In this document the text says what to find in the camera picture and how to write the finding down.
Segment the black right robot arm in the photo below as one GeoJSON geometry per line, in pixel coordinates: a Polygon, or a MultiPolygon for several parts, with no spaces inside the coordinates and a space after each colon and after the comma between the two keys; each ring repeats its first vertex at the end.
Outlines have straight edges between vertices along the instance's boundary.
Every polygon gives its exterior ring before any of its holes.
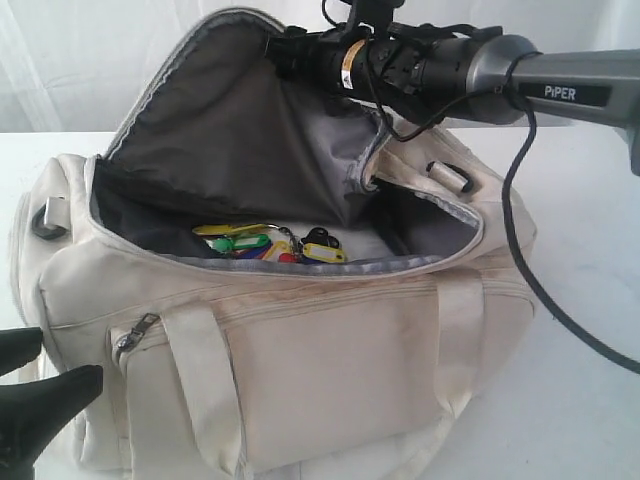
{"type": "Polygon", "coordinates": [[[278,74],[391,108],[424,131],[447,118],[508,125],[527,109],[623,130],[639,171],[639,53],[544,54],[499,26],[397,23],[399,1],[352,1],[324,32],[289,26],[266,43],[278,74]]]}

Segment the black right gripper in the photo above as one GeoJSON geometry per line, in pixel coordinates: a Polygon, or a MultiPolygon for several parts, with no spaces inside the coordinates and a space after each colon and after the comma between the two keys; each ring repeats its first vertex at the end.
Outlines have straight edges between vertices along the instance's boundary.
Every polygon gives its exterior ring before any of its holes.
{"type": "Polygon", "coordinates": [[[266,43],[265,57],[278,76],[307,84],[336,96],[368,100],[361,72],[366,62],[366,46],[375,30],[375,3],[350,1],[344,23],[324,32],[309,33],[289,26],[266,43]]]}

